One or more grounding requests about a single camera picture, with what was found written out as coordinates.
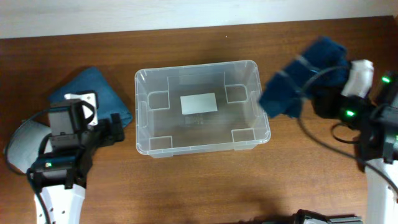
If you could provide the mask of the light blue jeans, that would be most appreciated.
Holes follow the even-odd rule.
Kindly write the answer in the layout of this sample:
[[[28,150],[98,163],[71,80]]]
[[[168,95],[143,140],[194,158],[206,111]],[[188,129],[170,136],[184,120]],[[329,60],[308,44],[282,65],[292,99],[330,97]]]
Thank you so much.
[[[40,144],[51,129],[36,121],[27,122],[15,134],[8,147],[7,158],[11,167],[17,173],[23,173],[35,162],[38,157]]]

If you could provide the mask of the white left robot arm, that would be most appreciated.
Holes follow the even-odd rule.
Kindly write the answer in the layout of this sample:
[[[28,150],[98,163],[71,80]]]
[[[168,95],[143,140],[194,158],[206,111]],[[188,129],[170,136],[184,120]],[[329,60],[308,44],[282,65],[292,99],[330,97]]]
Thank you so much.
[[[79,223],[87,178],[97,149],[124,141],[120,115],[100,119],[95,126],[72,127],[50,123],[50,133],[39,146],[38,156],[27,169],[34,191],[37,223]]]

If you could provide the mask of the taped dark blue cloth roll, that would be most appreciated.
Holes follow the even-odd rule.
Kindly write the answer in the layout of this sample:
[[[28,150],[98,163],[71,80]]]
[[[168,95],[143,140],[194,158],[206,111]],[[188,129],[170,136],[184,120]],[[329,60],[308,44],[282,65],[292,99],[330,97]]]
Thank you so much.
[[[298,118],[302,94],[313,98],[323,93],[322,88],[344,85],[348,66],[345,47],[320,37],[265,84],[259,105],[270,118],[281,114]]]

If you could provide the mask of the dark blue jeans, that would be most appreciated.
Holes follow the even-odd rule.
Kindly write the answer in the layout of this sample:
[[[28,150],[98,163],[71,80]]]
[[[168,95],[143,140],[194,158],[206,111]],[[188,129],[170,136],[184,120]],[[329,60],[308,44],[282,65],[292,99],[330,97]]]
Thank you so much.
[[[80,95],[91,91],[96,93],[97,119],[109,119],[112,114],[118,114],[123,128],[131,123],[131,112],[95,67],[80,72],[67,84],[51,93],[48,100],[58,103],[65,99],[66,94]]]

